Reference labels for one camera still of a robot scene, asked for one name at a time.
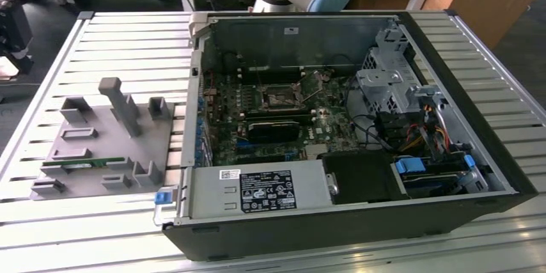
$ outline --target white sticker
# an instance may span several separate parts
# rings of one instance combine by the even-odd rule
[[[285,28],[285,35],[297,35],[300,33],[300,28],[292,27]]]
[[[81,164],[69,164],[65,167],[66,169],[86,169],[86,168],[93,168],[94,166],[90,163],[81,163]]]
[[[221,179],[240,179],[241,170],[240,169],[222,169]]]

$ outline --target warning symbols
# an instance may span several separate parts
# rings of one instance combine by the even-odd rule
[[[253,190],[244,190],[242,191],[242,198],[244,199],[253,199]]]
[[[297,208],[293,174],[288,171],[241,174],[241,201],[246,214]]]

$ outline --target blue latch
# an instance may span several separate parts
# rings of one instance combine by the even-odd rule
[[[168,205],[173,203],[173,192],[158,192],[156,193],[156,204]]]
[[[475,166],[477,166],[477,162],[475,161],[472,155],[465,155],[465,162],[468,163],[469,168],[475,169]]]
[[[398,174],[425,172],[428,170],[421,158],[402,158],[396,165]]]

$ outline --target motherboard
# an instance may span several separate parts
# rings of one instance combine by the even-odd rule
[[[205,78],[213,165],[314,160],[356,150],[346,113],[350,78],[329,68],[268,68]]]

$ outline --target barcode sticker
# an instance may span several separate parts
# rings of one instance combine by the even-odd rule
[[[240,179],[241,170],[240,169],[222,169],[221,179]]]

